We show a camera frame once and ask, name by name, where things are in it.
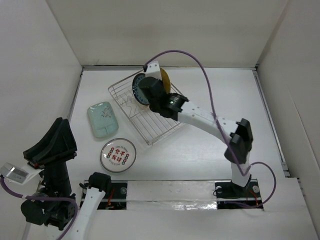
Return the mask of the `white plate red characters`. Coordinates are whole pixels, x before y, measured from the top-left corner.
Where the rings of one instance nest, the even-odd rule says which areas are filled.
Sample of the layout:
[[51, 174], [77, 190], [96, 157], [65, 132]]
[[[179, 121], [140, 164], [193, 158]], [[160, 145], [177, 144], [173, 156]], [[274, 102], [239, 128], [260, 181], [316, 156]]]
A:
[[100, 152], [102, 167], [111, 173], [127, 171], [136, 161], [137, 150], [134, 144], [125, 138], [115, 138], [107, 142]]

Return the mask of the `pale green rectangular dish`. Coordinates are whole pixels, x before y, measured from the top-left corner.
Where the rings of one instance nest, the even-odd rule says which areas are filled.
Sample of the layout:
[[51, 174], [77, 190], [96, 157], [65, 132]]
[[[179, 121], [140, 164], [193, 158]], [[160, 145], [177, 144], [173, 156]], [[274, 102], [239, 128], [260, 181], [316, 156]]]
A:
[[108, 101], [90, 106], [87, 109], [87, 114], [93, 135], [96, 138], [106, 138], [118, 131], [119, 124]]

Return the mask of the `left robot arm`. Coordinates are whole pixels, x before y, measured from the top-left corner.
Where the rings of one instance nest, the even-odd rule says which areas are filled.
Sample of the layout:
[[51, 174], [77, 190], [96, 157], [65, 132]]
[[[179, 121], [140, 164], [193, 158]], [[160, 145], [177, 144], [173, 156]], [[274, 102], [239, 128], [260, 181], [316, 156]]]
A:
[[92, 220], [102, 199], [112, 192], [111, 177], [94, 172], [86, 184], [81, 207], [72, 192], [66, 162], [77, 155], [77, 144], [67, 119], [58, 117], [44, 137], [23, 152], [33, 170], [43, 177], [42, 188], [25, 196], [20, 209], [28, 223], [57, 227], [62, 234], [55, 237], [68, 240], [85, 240]]

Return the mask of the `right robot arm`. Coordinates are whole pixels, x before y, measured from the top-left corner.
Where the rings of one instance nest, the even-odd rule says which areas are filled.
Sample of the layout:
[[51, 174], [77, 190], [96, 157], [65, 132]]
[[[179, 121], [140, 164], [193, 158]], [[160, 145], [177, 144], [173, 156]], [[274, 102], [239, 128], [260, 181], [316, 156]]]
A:
[[163, 80], [145, 77], [139, 73], [134, 77], [132, 93], [139, 103], [162, 117], [194, 126], [220, 139], [227, 149], [224, 157], [231, 165], [231, 191], [242, 197], [249, 191], [251, 180], [249, 155], [252, 150], [253, 134], [246, 119], [229, 121], [218, 118], [213, 112], [201, 109], [186, 96], [167, 92]]

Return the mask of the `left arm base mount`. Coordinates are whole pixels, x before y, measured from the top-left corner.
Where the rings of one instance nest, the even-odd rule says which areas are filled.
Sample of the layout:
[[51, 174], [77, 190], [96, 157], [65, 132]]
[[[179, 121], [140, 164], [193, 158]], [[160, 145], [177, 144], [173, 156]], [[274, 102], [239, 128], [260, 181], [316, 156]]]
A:
[[127, 181], [112, 181], [111, 190], [99, 203], [98, 210], [125, 210], [127, 208]]

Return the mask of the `blue green patterned bowl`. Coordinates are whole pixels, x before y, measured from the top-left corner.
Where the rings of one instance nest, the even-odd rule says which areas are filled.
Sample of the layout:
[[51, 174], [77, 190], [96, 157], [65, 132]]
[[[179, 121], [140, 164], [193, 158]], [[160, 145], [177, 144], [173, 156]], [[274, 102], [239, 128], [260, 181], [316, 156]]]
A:
[[145, 78], [144, 73], [138, 73], [132, 81], [132, 92], [137, 102], [143, 106], [148, 106], [149, 101], [139, 88], [139, 83]]

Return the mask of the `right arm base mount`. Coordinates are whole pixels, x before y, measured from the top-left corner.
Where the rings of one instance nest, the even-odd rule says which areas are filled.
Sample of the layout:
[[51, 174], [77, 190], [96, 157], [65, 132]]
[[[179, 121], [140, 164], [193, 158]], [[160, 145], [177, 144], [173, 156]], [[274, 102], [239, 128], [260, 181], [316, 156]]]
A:
[[247, 186], [240, 187], [230, 181], [217, 181], [214, 183], [213, 195], [216, 197], [218, 210], [245, 209], [246, 206], [262, 209], [262, 197], [256, 179], [251, 180]]

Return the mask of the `yellow woven pattern plate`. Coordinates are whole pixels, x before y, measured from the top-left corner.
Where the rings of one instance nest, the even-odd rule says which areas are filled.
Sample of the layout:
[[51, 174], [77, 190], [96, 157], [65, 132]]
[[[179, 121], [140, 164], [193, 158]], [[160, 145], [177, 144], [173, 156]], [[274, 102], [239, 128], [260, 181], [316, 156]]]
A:
[[169, 75], [163, 68], [160, 68], [160, 74], [164, 90], [167, 94], [169, 94], [171, 92], [171, 82]]

